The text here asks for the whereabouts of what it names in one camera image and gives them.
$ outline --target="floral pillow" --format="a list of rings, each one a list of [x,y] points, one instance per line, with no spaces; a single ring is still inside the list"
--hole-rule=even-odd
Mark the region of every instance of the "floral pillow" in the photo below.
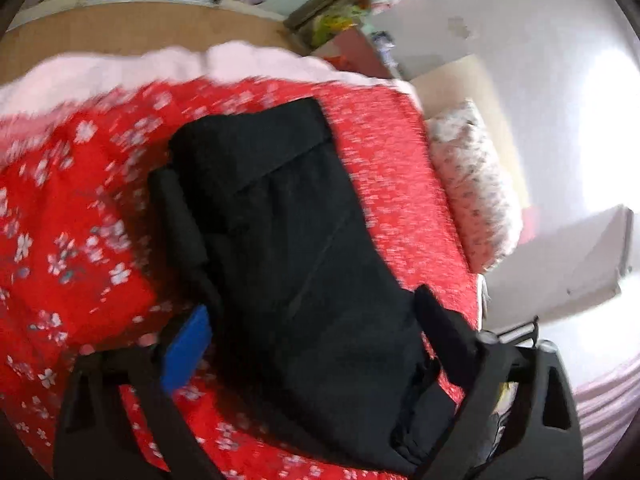
[[[511,177],[472,100],[429,119],[427,137],[469,267],[482,274],[520,238],[522,213]]]

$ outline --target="white flower pattern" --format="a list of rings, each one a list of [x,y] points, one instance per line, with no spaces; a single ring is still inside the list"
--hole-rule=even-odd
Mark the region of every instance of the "white flower pattern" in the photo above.
[[[220,436],[216,439],[218,449],[222,451],[236,451],[239,444],[234,440],[236,428],[226,422],[219,422],[216,428],[220,432]]]
[[[69,241],[69,234],[62,232],[58,235],[58,237],[53,240],[53,243],[56,247],[62,249],[66,246],[66,243]]]
[[[29,248],[33,244],[33,239],[27,234],[21,234],[18,236],[18,248],[15,251],[16,262],[21,261],[23,258],[29,256]]]
[[[244,480],[244,475],[241,475],[240,473],[238,473],[238,471],[236,471],[235,469],[230,469],[229,471],[223,471],[222,474],[228,479],[228,480]]]
[[[104,238],[108,248],[121,253],[131,247],[131,242],[124,229],[124,222],[122,220],[115,220],[112,217],[106,219],[107,224],[100,227],[98,230],[100,236]]]
[[[111,275],[111,283],[113,285],[121,285],[129,281],[131,271],[126,269],[124,263],[121,262],[113,267],[113,269],[109,271],[109,274]]]
[[[284,464],[284,469],[290,470],[292,468],[299,467],[305,464],[306,460],[300,455],[291,455],[284,457],[282,459],[282,463]]]
[[[91,235],[86,239],[84,248],[82,248],[84,254],[86,254],[92,264],[104,260],[104,254],[102,253],[102,248],[98,247],[98,242],[98,237],[95,235]]]
[[[164,108],[165,106],[167,106],[170,102],[171,102],[171,94],[169,94],[169,92],[162,92],[156,98],[156,102],[154,103],[154,109],[160,110],[161,108]]]
[[[65,261],[58,259],[55,254],[48,254],[47,261],[49,262],[49,274],[58,276],[60,272],[66,269]]]
[[[38,374],[38,378],[42,382],[42,386],[44,386],[47,390],[55,386],[56,384],[56,376],[57,374],[53,373],[51,368],[46,368],[43,374]]]
[[[155,456],[157,456],[158,458],[162,458],[162,453],[160,453],[160,451],[158,450],[158,444],[156,444],[155,442],[151,442],[149,444],[149,449]]]
[[[33,381],[35,379],[33,369],[27,363],[14,362],[14,359],[10,355],[6,357],[6,363],[9,365],[11,370],[13,370],[18,375],[18,377],[22,377],[23,375],[25,375],[30,381]]]
[[[190,384],[189,386],[185,386],[178,391],[178,394],[181,397],[184,397],[187,400],[198,400],[204,394],[197,389],[195,386]]]
[[[49,177],[49,171],[47,171],[47,160],[43,158],[36,169],[33,171],[33,179],[36,183],[36,186],[41,187],[47,181]]]
[[[91,121],[81,121],[76,126],[76,144],[84,144],[94,138],[98,128]]]
[[[192,113],[191,113],[191,117],[193,118],[194,121],[203,118],[204,116],[209,115],[209,110],[207,110],[206,106],[201,106],[199,108],[196,108]]]
[[[55,333],[49,334],[49,339],[52,340],[58,346],[61,346],[62,343],[66,341],[67,337],[68,337],[67,332],[55,332]]]
[[[36,413],[40,418],[44,420],[49,418],[49,410],[47,410],[45,406],[34,404],[32,410],[34,413]]]
[[[6,216],[9,211],[9,201],[6,198],[6,188],[0,189],[0,218]]]
[[[62,321],[60,321],[60,314],[57,312],[50,314],[46,310],[41,310],[38,312],[38,319],[39,321],[34,325],[34,328],[37,328],[38,330],[48,330],[62,325]]]
[[[16,218],[13,218],[9,220],[6,224],[4,224],[2,231],[4,232],[4,236],[11,239],[18,234],[19,229],[20,229],[20,222]]]

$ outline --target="pink striped fabric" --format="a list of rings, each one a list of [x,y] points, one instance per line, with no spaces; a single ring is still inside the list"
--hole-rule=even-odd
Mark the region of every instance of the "pink striped fabric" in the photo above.
[[[584,474],[604,462],[640,409],[640,355],[574,391],[584,444]]]

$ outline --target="black fabric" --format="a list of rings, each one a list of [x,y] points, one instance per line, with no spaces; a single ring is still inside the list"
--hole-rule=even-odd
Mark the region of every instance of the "black fabric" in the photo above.
[[[424,351],[414,295],[369,237],[319,104],[202,118],[170,151],[222,298],[225,378],[303,452],[412,473],[455,406]]]
[[[415,315],[449,380],[469,391],[478,373],[476,334],[462,314],[444,309],[426,285],[415,290]]]
[[[181,269],[208,263],[204,239],[184,201],[178,174],[171,168],[160,168],[149,174],[148,185],[169,241],[170,258]]]

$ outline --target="red floral blanket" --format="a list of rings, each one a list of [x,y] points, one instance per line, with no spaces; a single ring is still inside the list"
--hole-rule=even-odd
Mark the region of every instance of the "red floral blanket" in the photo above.
[[[14,146],[0,173],[0,407],[48,470],[74,356],[130,344],[188,307],[168,269],[146,175],[175,130],[206,114],[255,112],[316,97],[384,259],[407,288],[428,283],[476,325],[469,273],[410,98],[383,87],[246,80],[156,83],[78,107]],[[441,378],[454,400],[462,394]],[[123,391],[147,459],[163,466],[132,391]],[[231,479],[355,480],[395,475],[320,463],[274,442],[203,364],[174,397],[198,441]]]

